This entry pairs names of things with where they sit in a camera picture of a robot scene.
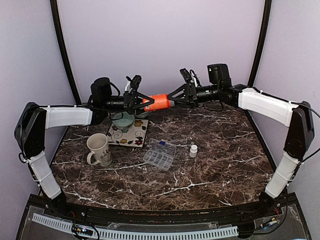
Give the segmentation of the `orange bottle with grey lid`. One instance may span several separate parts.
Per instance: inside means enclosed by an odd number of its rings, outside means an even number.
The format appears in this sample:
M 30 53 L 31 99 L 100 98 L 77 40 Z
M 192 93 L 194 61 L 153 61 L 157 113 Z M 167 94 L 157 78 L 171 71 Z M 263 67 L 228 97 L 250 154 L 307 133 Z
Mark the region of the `orange bottle with grey lid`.
M 150 95 L 149 98 L 152 98 L 154 103 L 144 106 L 143 110 L 145 112 L 169 109 L 175 106 L 175 102 L 173 100 L 169 100 L 167 93 Z

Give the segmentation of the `clear plastic pill organizer box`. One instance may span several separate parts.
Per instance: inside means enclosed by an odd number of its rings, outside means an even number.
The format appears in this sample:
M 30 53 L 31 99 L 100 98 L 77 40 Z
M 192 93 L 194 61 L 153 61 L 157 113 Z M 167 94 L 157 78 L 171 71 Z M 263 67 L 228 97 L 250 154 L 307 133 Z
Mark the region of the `clear plastic pill organizer box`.
M 168 171 L 176 155 L 176 146 L 164 140 L 151 138 L 143 161 L 163 171 Z

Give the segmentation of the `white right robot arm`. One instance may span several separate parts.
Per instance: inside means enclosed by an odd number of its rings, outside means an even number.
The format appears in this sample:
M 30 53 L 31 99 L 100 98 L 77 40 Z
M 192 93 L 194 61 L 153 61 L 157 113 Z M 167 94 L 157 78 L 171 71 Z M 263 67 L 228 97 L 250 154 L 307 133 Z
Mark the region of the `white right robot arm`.
M 305 154 L 315 137 L 315 129 L 312 108 L 306 101 L 284 100 L 247 85 L 229 83 L 200 87 L 185 83 L 167 98 L 175 105 L 186 107 L 211 100 L 221 101 L 234 108 L 258 113 L 287 127 L 282 159 L 264 190 L 272 199 L 280 195 L 293 180 L 300 165 L 307 160 Z

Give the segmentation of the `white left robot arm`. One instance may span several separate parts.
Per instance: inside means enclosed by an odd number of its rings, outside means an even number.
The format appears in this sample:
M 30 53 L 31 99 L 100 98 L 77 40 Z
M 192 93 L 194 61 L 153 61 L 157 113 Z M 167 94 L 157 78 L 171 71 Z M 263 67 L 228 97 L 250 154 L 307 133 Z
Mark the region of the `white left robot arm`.
M 134 113 L 155 100 L 140 92 L 125 92 L 123 96 L 94 96 L 80 105 L 38 105 L 29 102 L 15 127 L 14 137 L 20 148 L 18 155 L 22 163 L 28 164 L 33 179 L 43 194 L 53 202 L 51 210 L 60 218 L 67 218 L 70 206 L 62 199 L 61 187 L 57 183 L 45 153 L 46 130 L 56 127 L 99 125 L 110 113 Z

